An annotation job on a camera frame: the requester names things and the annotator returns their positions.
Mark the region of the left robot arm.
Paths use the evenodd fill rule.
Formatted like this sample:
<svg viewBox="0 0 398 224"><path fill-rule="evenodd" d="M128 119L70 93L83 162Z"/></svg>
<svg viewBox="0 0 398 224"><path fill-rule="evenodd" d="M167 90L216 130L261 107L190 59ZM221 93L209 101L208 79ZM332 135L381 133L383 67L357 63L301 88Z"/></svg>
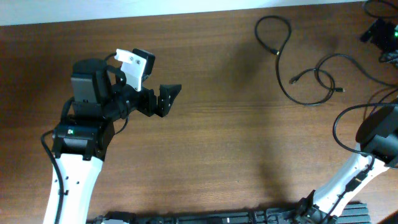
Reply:
<svg viewBox="0 0 398 224"><path fill-rule="evenodd" d="M52 186L44 223L85 223L91 195L107 148L117 134L114 122L128 120L138 110L146 116L166 116L180 93L180 84L136 91L126 74L103 59L73 65L74 96L63 106L60 122L47 131L53 145L43 147L53 166Z"/></svg>

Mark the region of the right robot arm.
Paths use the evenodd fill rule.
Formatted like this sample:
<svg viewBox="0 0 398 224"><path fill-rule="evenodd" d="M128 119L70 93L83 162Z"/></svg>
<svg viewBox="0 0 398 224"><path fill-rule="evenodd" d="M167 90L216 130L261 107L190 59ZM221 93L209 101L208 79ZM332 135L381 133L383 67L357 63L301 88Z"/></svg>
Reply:
<svg viewBox="0 0 398 224"><path fill-rule="evenodd" d="M325 185L300 200L293 223L336 223L370 181L397 167L397 100L373 107L356 133L356 146L342 146L352 156Z"/></svg>

